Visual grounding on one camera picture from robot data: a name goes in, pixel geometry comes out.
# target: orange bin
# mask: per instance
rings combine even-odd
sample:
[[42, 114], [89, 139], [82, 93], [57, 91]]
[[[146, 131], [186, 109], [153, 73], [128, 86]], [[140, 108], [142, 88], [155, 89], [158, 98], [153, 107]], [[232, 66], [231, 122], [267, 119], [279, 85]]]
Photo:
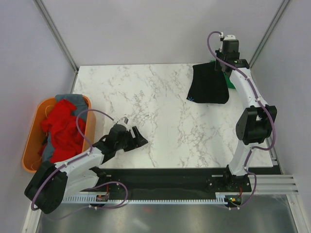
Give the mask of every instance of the orange bin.
[[[90, 109], [91, 101], [86, 96], [83, 96], [83, 98]], [[41, 156], [38, 154], [38, 151], [42, 147], [42, 142], [46, 137], [46, 133], [43, 132], [40, 123], [47, 118], [46, 116], [53, 109], [54, 105], [56, 105], [55, 98], [49, 98], [40, 103], [36, 110], [35, 118], [30, 129], [22, 159], [23, 168], [28, 172], [35, 173], [42, 163]], [[92, 144], [94, 143], [95, 125], [96, 117], [94, 112], [89, 111], [87, 113], [85, 135]], [[85, 151], [88, 148], [89, 144], [84, 140], [82, 151]]]

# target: white marble table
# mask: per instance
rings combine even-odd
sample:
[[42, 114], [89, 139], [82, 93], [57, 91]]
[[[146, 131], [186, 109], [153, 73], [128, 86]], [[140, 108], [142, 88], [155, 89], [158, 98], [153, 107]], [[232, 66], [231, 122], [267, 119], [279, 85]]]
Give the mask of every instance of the white marble table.
[[[188, 101], [192, 75], [192, 64], [80, 67], [74, 93], [88, 96], [92, 108], [115, 119], [127, 116], [149, 141], [117, 152], [103, 167], [225, 167], [231, 161], [243, 112], [238, 93], [229, 90], [226, 104]], [[113, 123], [100, 114], [96, 118], [98, 140]], [[256, 151], [250, 166], [272, 166], [269, 152]]]

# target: gray wall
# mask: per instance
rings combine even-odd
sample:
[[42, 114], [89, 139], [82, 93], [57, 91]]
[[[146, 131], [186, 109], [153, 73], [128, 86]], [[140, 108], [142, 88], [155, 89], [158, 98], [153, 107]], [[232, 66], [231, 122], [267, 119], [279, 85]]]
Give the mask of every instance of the gray wall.
[[[42, 0], [78, 66], [204, 63], [209, 32], [255, 52], [281, 0]], [[219, 46], [217, 36], [212, 48]]]
[[21, 232], [32, 177], [21, 159], [37, 105], [74, 78], [32, 0], [0, 2], [0, 232]]
[[276, 149], [296, 178], [311, 218], [311, 1], [292, 1], [253, 72], [265, 99], [278, 109]]

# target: folded black cloth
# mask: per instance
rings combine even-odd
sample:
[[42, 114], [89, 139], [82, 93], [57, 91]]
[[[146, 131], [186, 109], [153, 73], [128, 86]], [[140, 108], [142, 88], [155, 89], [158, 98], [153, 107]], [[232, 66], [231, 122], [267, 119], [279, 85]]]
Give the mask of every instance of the folded black cloth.
[[187, 100], [196, 103], [227, 103], [229, 91], [222, 71], [215, 71], [215, 62], [193, 66], [193, 80]]

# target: gray floor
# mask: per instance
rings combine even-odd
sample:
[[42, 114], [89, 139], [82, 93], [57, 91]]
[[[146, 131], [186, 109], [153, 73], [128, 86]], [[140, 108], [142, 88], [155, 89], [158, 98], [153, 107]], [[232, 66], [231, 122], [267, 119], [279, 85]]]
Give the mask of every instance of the gray floor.
[[[62, 204], [49, 216], [81, 207]], [[213, 205], [138, 205], [41, 216], [38, 233], [296, 233], [286, 196], [255, 196], [241, 210]]]

